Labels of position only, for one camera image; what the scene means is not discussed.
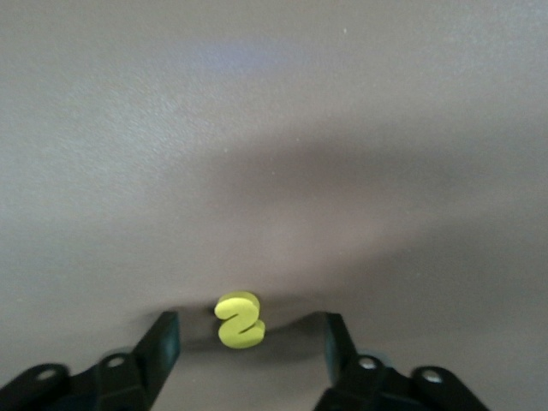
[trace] yellow number 2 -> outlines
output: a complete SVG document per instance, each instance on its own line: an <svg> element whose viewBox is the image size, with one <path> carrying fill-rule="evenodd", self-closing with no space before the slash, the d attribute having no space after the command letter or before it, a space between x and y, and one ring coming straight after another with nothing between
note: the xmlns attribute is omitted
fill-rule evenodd
<svg viewBox="0 0 548 411"><path fill-rule="evenodd" d="M259 300L247 291L223 295L215 306L215 315L223 320L221 342L230 348L249 348L263 341L265 323L259 319L259 309Z"/></svg>

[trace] gray surface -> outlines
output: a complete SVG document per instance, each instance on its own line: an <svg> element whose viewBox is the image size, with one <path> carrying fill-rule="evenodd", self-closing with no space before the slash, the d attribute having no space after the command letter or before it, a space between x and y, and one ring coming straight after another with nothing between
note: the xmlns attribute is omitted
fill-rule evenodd
<svg viewBox="0 0 548 411"><path fill-rule="evenodd" d="M493 410L548 403L545 1L2 1L0 384L166 308L157 410L310 409L314 310ZM205 309L261 297L221 349Z"/></svg>

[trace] yellow foam number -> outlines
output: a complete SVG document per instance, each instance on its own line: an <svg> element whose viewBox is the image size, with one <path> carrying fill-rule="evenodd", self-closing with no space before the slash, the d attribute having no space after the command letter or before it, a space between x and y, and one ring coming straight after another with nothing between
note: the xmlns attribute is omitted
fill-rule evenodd
<svg viewBox="0 0 548 411"><path fill-rule="evenodd" d="M230 348L249 348L263 341L265 323L259 319L259 310L259 300L247 291L223 295L215 306L215 315L223 320L221 342Z"/></svg>

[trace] screw hole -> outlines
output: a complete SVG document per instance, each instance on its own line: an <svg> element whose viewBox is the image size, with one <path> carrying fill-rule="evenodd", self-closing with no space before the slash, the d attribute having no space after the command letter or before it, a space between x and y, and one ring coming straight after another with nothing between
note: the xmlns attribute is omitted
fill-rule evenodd
<svg viewBox="0 0 548 411"><path fill-rule="evenodd" d="M120 366L121 364L123 364L125 360L123 359L123 357L114 357L113 359L109 360L109 362L106 363L106 366L108 368L114 368L116 366Z"/></svg>
<svg viewBox="0 0 548 411"><path fill-rule="evenodd" d="M55 370L52 370L52 369L44 370L36 376L36 379L38 381L45 381L46 379L53 377L55 374L57 374Z"/></svg>
<svg viewBox="0 0 548 411"><path fill-rule="evenodd" d="M442 376L434 370L425 370L422 372L422 376L429 383L440 384L443 381Z"/></svg>

